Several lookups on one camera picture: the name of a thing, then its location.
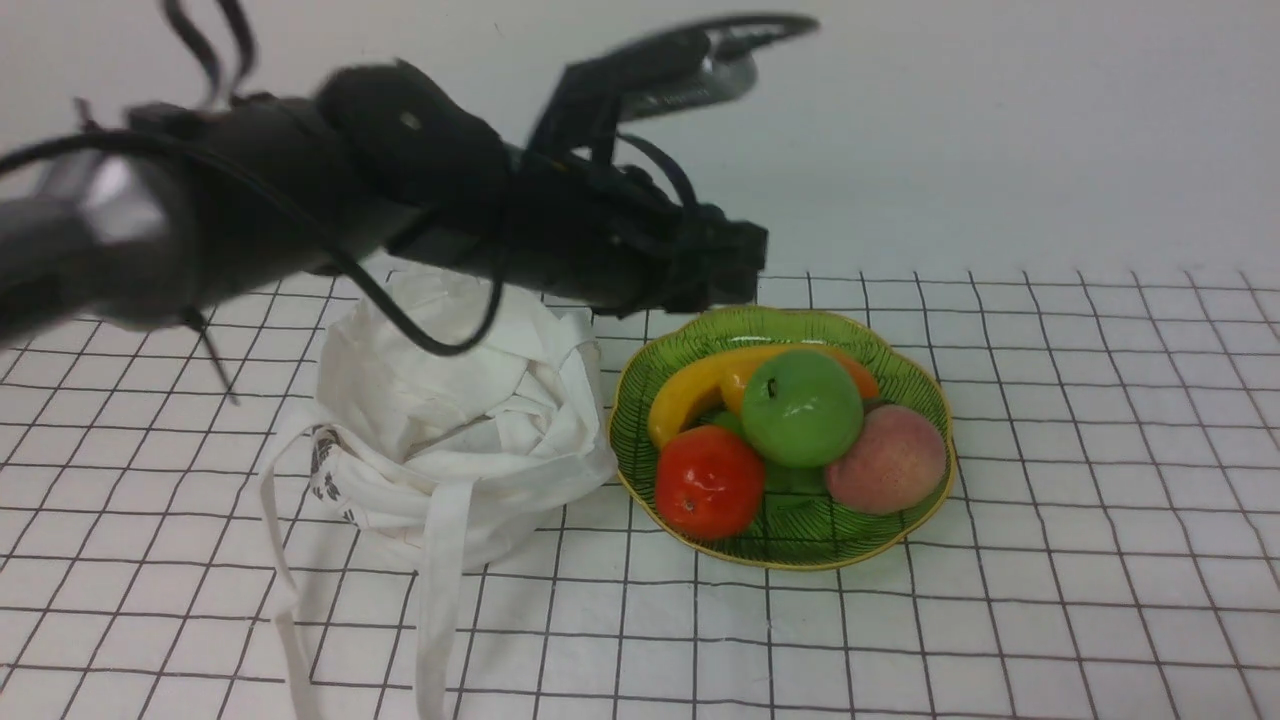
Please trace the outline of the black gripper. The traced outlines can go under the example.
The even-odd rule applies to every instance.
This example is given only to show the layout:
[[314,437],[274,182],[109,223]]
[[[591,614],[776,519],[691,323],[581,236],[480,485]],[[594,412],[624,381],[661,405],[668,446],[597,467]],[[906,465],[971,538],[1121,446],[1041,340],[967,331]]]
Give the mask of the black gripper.
[[717,206],[684,206],[637,167],[581,158],[520,158],[497,208],[431,211],[420,260],[627,316],[701,313],[754,297],[768,252],[765,228]]

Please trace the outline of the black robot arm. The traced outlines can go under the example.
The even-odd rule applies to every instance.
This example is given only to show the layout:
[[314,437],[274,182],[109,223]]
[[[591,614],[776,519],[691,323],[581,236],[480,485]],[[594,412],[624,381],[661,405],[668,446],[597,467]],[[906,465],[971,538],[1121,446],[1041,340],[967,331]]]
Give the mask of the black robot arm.
[[632,146],[672,193],[636,167],[509,145],[404,61],[344,68],[311,99],[132,108],[123,128],[3,156],[4,176],[45,164],[3,202],[3,342],[79,314],[200,328],[202,311],[307,273],[348,278],[431,354],[474,346],[410,320],[362,268],[376,251],[612,316],[748,301],[767,231]]

